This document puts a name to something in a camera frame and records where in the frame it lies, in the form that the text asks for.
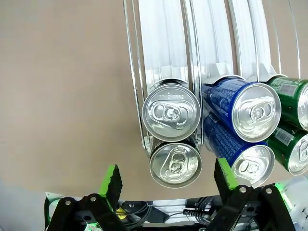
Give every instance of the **soda can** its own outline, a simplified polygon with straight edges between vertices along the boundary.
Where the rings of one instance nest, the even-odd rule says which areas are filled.
[[[142,108],[142,120],[156,138],[178,142],[189,137],[198,127],[200,104],[178,79],[164,79],[156,83]]]
[[[280,122],[266,143],[274,151],[276,160],[292,175],[308,169],[308,134],[306,131]]]
[[[183,188],[199,177],[202,160],[192,139],[176,143],[154,139],[152,150],[150,173],[160,185]]]
[[[226,158],[240,184],[256,188],[274,169],[275,156],[264,142],[249,143],[210,113],[204,120],[204,133],[217,158]]]
[[[278,93],[282,119],[308,130],[308,80],[274,77],[267,84]]]
[[[259,142],[269,137],[281,116],[277,93],[268,85],[227,77],[202,85],[204,104],[241,139]]]

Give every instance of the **brown tabletop surface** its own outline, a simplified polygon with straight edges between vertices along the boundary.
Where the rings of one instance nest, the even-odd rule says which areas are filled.
[[[296,43],[287,0],[280,2],[274,1],[281,7],[275,16],[282,70],[293,76]],[[298,0],[294,7],[307,78],[308,3]],[[0,177],[11,184],[83,196],[97,192],[108,165],[117,163],[122,199],[218,194],[215,156],[206,148],[201,176],[186,188],[164,188],[150,175],[141,147],[122,0],[0,2],[0,128]],[[289,177],[276,163],[267,183]]]

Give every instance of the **screw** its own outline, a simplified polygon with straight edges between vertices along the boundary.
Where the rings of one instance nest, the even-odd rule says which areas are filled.
[[[240,192],[241,192],[241,193],[245,193],[245,192],[247,192],[247,189],[246,189],[245,187],[241,187],[241,188],[240,188]]]
[[[267,194],[271,194],[272,193],[272,190],[270,188],[267,188],[265,191],[266,191]]]

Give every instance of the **silver can lid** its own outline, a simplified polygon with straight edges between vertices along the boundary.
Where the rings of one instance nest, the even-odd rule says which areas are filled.
[[[240,184],[257,188],[272,173],[275,155],[266,145],[256,145],[243,151],[235,160],[232,170]]]
[[[201,169],[199,152],[184,143],[167,143],[159,147],[150,159],[153,179],[168,188],[183,188],[193,183]]]
[[[288,171],[293,176],[301,175],[307,170],[308,170],[308,134],[303,136],[294,146],[288,162]]]
[[[234,102],[232,122],[235,132],[247,142],[263,141],[278,126],[281,111],[275,90],[256,82],[245,88]]]
[[[180,84],[164,84],[146,98],[142,120],[156,138],[177,142],[189,137],[198,127],[201,108],[197,98]]]
[[[308,130],[308,84],[304,86],[297,104],[298,121],[303,129]]]

